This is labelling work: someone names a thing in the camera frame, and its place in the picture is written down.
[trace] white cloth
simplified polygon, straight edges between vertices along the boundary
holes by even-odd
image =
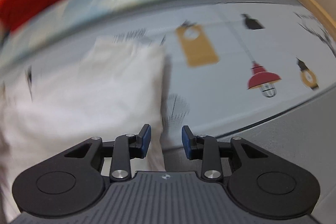
[[[23,74],[6,87],[0,127],[10,146],[6,161],[4,205],[8,220],[18,213],[11,187],[25,169],[92,136],[112,141],[137,134],[145,123],[152,140],[136,170],[164,171],[160,114],[164,48],[133,43],[96,42],[79,64],[43,79]]]

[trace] gray surface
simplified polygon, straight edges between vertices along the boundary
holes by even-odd
[[[219,138],[228,142],[240,136],[262,148],[310,171],[319,181],[321,196],[313,215],[322,223],[335,223],[336,88],[289,112],[250,129]],[[164,153],[167,171],[200,170],[201,161],[189,161],[183,148]],[[227,160],[222,159],[225,175],[230,174]]]
[[[96,206],[72,217],[41,219],[23,213],[12,224],[317,223],[310,216],[292,220],[262,219],[238,208],[218,183],[201,181],[194,172],[168,173],[170,177],[165,174],[138,172],[129,182],[114,183]]]

